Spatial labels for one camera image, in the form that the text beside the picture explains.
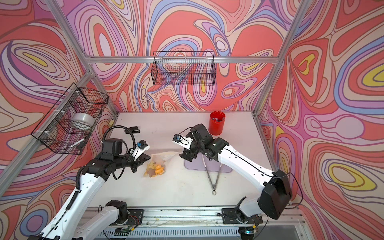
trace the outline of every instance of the vent grille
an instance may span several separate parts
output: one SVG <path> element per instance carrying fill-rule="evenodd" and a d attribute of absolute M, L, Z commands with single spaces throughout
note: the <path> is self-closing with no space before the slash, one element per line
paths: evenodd
<path fill-rule="evenodd" d="M 142 237 L 238 237 L 238 227 L 156 227 L 137 228 L 128 233 L 115 233 L 105 230 L 109 238 L 142 238 Z M 97 238 L 105 238 L 101 232 Z"/>

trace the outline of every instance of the red cup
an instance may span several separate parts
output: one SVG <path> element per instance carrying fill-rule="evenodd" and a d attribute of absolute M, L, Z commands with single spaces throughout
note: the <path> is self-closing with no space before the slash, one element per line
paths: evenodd
<path fill-rule="evenodd" d="M 220 135 L 223 132 L 225 114 L 220 111 L 215 111 L 209 116 L 208 131 L 212 135 Z"/>

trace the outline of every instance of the black cable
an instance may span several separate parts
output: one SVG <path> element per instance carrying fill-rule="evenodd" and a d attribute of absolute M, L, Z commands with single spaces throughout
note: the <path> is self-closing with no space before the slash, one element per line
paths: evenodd
<path fill-rule="evenodd" d="M 66 212 L 67 212 L 67 210 L 65 210 L 65 212 L 61 215 L 60 219 L 56 222 L 56 224 L 53 226 L 53 228 L 51 228 L 51 230 L 45 235 L 45 237 L 43 237 L 42 240 L 44 240 L 52 232 L 52 230 L 55 229 L 55 227 L 59 224 L 60 220 L 63 218 L 63 216 L 65 215 Z"/>
<path fill-rule="evenodd" d="M 110 130 L 114 129 L 114 128 L 123 128 L 124 130 L 126 130 L 126 131 L 130 134 L 130 136 L 131 136 L 131 138 L 132 138 L 132 142 L 133 142 L 133 150 L 135 150 L 135 149 L 136 149 L 135 136 L 133 136 L 133 133 L 132 133 L 132 131 L 131 131 L 129 128 L 124 127 L 124 126 L 121 126 L 121 125 L 116 125 L 116 126 L 113 126 L 113 127 L 108 128 L 108 129 L 105 131 L 104 135 L 103 135 L 103 139 L 102 139 L 102 141 L 103 141 L 103 142 L 105 141 L 105 137 L 107 136 L 107 133 L 108 133 Z"/>
<path fill-rule="evenodd" d="M 65 210 L 70 210 L 71 209 L 71 206 L 74 203 L 74 201 L 76 200 L 77 195 L 80 193 L 80 176 L 81 176 L 81 172 L 84 170 L 84 168 L 85 168 L 85 166 L 82 166 L 77 171 L 77 174 L 76 174 L 76 189 L 77 189 L 77 191 L 75 191 L 73 193 L 73 196 L 72 196 L 71 200 L 69 201 L 69 203 L 68 203 L 67 207 L 65 208 Z"/>
<path fill-rule="evenodd" d="M 266 219 L 266 223 L 265 223 L 265 225 L 264 225 L 264 227 L 263 227 L 263 229 L 256 235 L 256 236 L 254 236 L 252 239 L 255 239 L 255 238 L 257 238 L 261 233 L 262 233 L 262 231 L 265 229 L 265 227 L 266 227 L 266 225 L 267 225 L 267 223 L 268 223 L 268 221 L 269 221 L 269 217 L 268 217 L 268 215 L 267 215 L 267 219 Z"/>
<path fill-rule="evenodd" d="M 125 153 L 125 155 L 127 155 L 127 154 L 128 154 L 128 146 L 127 146 L 127 144 L 125 143 L 125 141 L 124 141 L 124 140 L 122 140 L 122 142 L 124 143 L 124 145 L 125 145 L 125 148 L 127 149 L 127 151 L 126 151 L 126 153 Z"/>
<path fill-rule="evenodd" d="M 189 144 L 189 142 L 188 142 L 187 139 L 183 138 L 183 136 L 181 136 L 181 138 L 184 139 L 185 141 L 187 141 L 187 143 L 183 143 L 183 142 L 181 141 L 181 139 L 180 139 L 181 144 L 183 144 L 183 145 L 188 145 L 188 144 Z"/>
<path fill-rule="evenodd" d="M 115 176 L 115 172 L 113 172 L 113 173 L 112 173 L 113 178 L 114 178 L 115 180 L 118 180 L 119 178 L 121 178 L 122 174 L 124 173 L 124 169 L 125 169 L 125 168 L 122 169 L 122 171 L 121 171 L 121 173 L 120 173 L 120 175 L 119 175 L 118 178 L 116 178 L 116 176 Z"/>
<path fill-rule="evenodd" d="M 228 217 L 227 215 L 221 214 L 221 213 L 217 213 L 216 216 L 218 216 L 218 217 L 226 217 L 228 219 L 237 219 L 237 217 Z"/>
<path fill-rule="evenodd" d="M 296 206 L 294 206 L 294 207 L 292 207 L 292 208 L 287 208 L 287 209 L 295 209 L 295 208 L 297 208 L 298 206 L 301 205 L 301 203 L 303 202 L 303 191 L 301 190 L 301 187 L 300 187 L 300 185 L 299 185 L 299 182 L 297 181 L 295 175 L 294 175 L 292 172 L 286 173 L 284 176 L 281 176 L 281 177 L 269 176 L 269 175 L 265 174 L 263 171 L 261 171 L 260 169 L 258 169 L 257 167 L 255 167 L 254 165 L 252 165 L 250 162 L 248 162 L 248 161 L 246 161 L 245 159 L 243 159 L 242 157 L 240 157 L 239 155 L 234 154 L 231 150 L 226 149 L 226 148 L 223 148 L 222 150 L 227 150 L 227 151 L 231 152 L 233 155 L 235 155 L 236 157 L 240 158 L 240 159 L 243 160 L 244 162 L 248 163 L 249 165 L 251 165 L 252 167 L 254 167 L 257 171 L 261 172 L 262 174 L 266 175 L 267 177 L 272 177 L 272 178 L 283 178 L 283 177 L 287 177 L 289 174 L 291 174 L 291 175 L 293 176 L 293 178 L 295 179 L 295 181 L 296 181 L 296 183 L 297 183 L 297 186 L 299 187 L 299 190 L 300 190 L 300 193 L 301 193 L 301 200 L 300 200 L 300 202 L 299 202 Z"/>
<path fill-rule="evenodd" d="M 181 131 L 181 132 L 179 133 L 179 135 L 182 134 L 183 132 L 185 132 L 186 130 L 190 129 L 190 128 L 193 128 L 193 127 L 187 127 L 186 129 L 184 129 L 183 131 Z"/>
<path fill-rule="evenodd" d="M 183 132 L 185 132 L 186 130 L 188 130 L 188 129 L 190 129 L 190 128 L 193 128 L 193 127 L 187 127 L 186 129 L 184 129 L 183 131 L 181 131 L 178 135 L 182 134 Z M 187 143 L 183 143 L 183 142 L 180 140 L 181 144 L 183 144 L 183 145 L 188 145 L 188 144 L 189 144 L 189 142 L 188 142 L 183 136 L 181 136 L 181 138 L 184 139 L 184 140 L 187 142 Z"/>
<path fill-rule="evenodd" d="M 101 206 L 101 205 L 99 205 L 98 207 L 97 207 L 97 212 L 98 213 L 100 213 L 100 209 L 101 208 L 101 210 L 103 210 L 103 207 Z M 104 230 L 103 230 L 103 233 L 104 233 L 104 236 L 108 239 L 108 240 L 111 240 L 109 237 L 107 237 L 107 235 L 105 234 L 105 232 L 104 232 Z"/>
<path fill-rule="evenodd" d="M 300 200 L 300 202 L 299 202 L 298 204 L 296 204 L 296 206 L 294 206 L 294 207 L 287 208 L 287 209 L 295 209 L 295 208 L 297 208 L 298 206 L 300 206 L 301 203 L 303 202 L 303 191 L 301 190 L 301 187 L 300 187 L 300 185 L 299 185 L 299 183 L 298 183 L 296 177 L 295 177 L 291 172 L 290 172 L 290 174 L 291 174 L 291 175 L 293 176 L 293 178 L 295 179 L 295 181 L 296 181 L 296 183 L 297 183 L 297 186 L 299 187 L 300 194 L 301 194 L 301 200 Z"/>
<path fill-rule="evenodd" d="M 127 155 L 127 154 L 128 154 L 128 146 L 127 146 L 127 144 L 126 144 L 126 142 L 125 142 L 124 140 L 122 140 L 122 142 L 124 143 L 124 145 L 125 145 L 125 147 L 126 147 L 126 149 L 127 149 L 127 151 L 126 151 L 126 153 L 125 153 L 125 155 Z M 112 173 L 113 178 L 114 178 L 115 180 L 120 179 L 121 176 L 122 176 L 122 174 L 124 173 L 124 170 L 125 170 L 125 168 L 123 167 L 123 168 L 122 168 L 122 171 L 121 171 L 121 173 L 120 173 L 120 175 L 119 175 L 119 177 L 116 177 L 115 172 L 113 172 L 113 173 Z"/>
<path fill-rule="evenodd" d="M 256 223 L 255 223 L 255 220 L 253 219 L 253 216 L 251 217 L 251 219 L 253 221 L 253 225 L 256 226 Z M 246 233 L 249 230 L 253 231 L 253 226 L 252 226 L 252 228 L 244 229 L 243 231 L 241 231 L 241 233 Z"/>

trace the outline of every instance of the purple mat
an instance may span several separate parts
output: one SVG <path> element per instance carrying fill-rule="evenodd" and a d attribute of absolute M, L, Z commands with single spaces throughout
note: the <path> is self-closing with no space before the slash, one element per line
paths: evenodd
<path fill-rule="evenodd" d="M 190 169 L 190 170 L 205 171 L 203 161 L 201 160 L 202 158 L 204 158 L 204 161 L 205 161 L 205 164 L 207 165 L 208 171 L 218 172 L 218 169 L 220 167 L 220 163 L 216 162 L 215 160 L 210 161 L 206 156 L 204 156 L 201 153 L 198 153 L 196 159 L 194 159 L 192 162 L 185 160 L 184 167 L 186 169 Z M 227 165 L 223 164 L 221 166 L 221 172 L 231 172 L 231 171 L 232 171 L 232 168 L 228 167 Z"/>

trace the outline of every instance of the metal tongs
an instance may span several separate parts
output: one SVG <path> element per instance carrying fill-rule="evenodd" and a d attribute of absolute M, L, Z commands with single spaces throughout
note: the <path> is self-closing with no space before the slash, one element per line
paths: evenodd
<path fill-rule="evenodd" d="M 207 172 L 208 174 L 208 179 L 209 179 L 209 182 L 211 183 L 211 186 L 212 186 L 212 195 L 216 195 L 216 187 L 217 187 L 217 182 L 218 182 L 218 177 L 220 175 L 220 172 L 221 172 L 221 166 L 223 165 L 222 163 L 220 163 L 220 167 L 218 169 L 218 173 L 217 173 L 217 177 L 216 177 L 216 182 L 215 184 L 212 183 L 212 180 L 211 180 L 211 176 L 209 175 L 209 172 L 208 172 L 208 169 L 207 169 L 207 166 L 205 164 L 205 161 L 204 161 L 204 157 L 202 157 L 202 160 L 203 160 L 203 163 L 204 163 L 204 167 L 205 167 L 205 171 Z"/>

